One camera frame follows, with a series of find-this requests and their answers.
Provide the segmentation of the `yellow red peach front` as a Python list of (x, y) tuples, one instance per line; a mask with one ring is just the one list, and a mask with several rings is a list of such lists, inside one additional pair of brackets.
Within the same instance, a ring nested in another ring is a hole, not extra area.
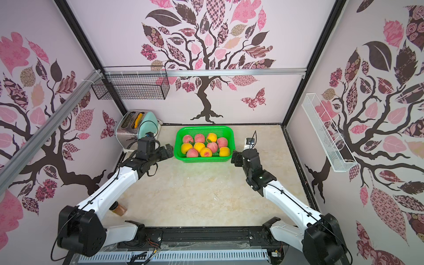
[(231, 155), (231, 150), (228, 147), (221, 147), (219, 149), (219, 156), (220, 157), (229, 157)]

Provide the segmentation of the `small pink peach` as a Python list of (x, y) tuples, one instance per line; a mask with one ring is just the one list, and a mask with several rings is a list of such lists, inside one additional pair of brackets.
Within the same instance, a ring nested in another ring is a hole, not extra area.
[(228, 140), (225, 137), (218, 138), (216, 141), (218, 148), (228, 147)]

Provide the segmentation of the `pink peach front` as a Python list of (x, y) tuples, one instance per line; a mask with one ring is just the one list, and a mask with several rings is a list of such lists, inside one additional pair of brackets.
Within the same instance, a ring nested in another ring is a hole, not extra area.
[(212, 153), (216, 153), (219, 149), (218, 144), (216, 142), (209, 142), (207, 144), (207, 148), (209, 148)]

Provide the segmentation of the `yellow peach with red blush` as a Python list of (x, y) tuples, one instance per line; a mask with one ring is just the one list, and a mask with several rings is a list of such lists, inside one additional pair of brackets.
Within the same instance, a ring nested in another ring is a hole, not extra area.
[(216, 135), (215, 133), (213, 133), (213, 132), (209, 133), (209, 134), (207, 135), (207, 137), (206, 137), (206, 141), (207, 141), (208, 143), (210, 143), (210, 142), (217, 142), (217, 140), (218, 140), (218, 137), (217, 137), (217, 135)]

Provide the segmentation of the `large pink peach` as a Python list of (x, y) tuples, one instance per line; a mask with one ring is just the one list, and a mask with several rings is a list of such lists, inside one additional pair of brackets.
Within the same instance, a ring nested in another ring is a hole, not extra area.
[(203, 134), (197, 134), (194, 137), (194, 141), (195, 143), (205, 143), (206, 142), (206, 138)]

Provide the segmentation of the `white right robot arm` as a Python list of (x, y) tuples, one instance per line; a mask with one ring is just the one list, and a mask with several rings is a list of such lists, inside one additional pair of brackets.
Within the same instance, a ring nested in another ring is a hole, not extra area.
[(269, 228), (272, 237), (302, 252), (311, 265), (348, 265), (352, 257), (338, 220), (323, 215), (292, 195), (277, 178), (263, 169), (256, 149), (234, 151), (231, 163), (242, 167), (247, 184), (268, 199), (295, 223), (280, 220)]

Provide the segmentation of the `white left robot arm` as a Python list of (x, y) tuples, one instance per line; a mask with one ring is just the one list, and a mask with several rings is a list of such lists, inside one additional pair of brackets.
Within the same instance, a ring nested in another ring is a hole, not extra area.
[(127, 221), (123, 225), (105, 227), (102, 219), (118, 198), (148, 174), (152, 166), (173, 155), (173, 146), (160, 146), (158, 141), (153, 141), (151, 148), (134, 151), (100, 189), (76, 206), (62, 209), (55, 245), (75, 254), (92, 257), (103, 247), (139, 237), (142, 224)]

